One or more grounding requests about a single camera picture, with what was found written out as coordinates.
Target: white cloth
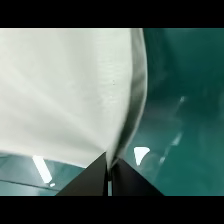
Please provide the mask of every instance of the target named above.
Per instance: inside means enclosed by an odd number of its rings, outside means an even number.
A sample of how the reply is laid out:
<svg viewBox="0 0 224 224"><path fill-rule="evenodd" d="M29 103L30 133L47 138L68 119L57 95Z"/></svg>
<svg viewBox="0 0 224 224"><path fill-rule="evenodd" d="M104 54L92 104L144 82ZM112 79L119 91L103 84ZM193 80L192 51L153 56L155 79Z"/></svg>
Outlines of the white cloth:
<svg viewBox="0 0 224 224"><path fill-rule="evenodd" d="M0 149L81 167L114 151L132 46L130 28L0 29Z"/></svg>

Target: white fabric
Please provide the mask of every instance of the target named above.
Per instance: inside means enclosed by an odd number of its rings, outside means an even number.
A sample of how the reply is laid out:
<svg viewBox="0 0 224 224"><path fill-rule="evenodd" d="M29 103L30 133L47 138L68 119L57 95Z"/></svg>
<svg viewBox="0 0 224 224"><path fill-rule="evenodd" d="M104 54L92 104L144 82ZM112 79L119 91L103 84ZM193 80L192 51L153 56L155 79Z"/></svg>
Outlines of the white fabric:
<svg viewBox="0 0 224 224"><path fill-rule="evenodd" d="M0 149L86 167L117 146L130 28L0 29Z"/></svg>

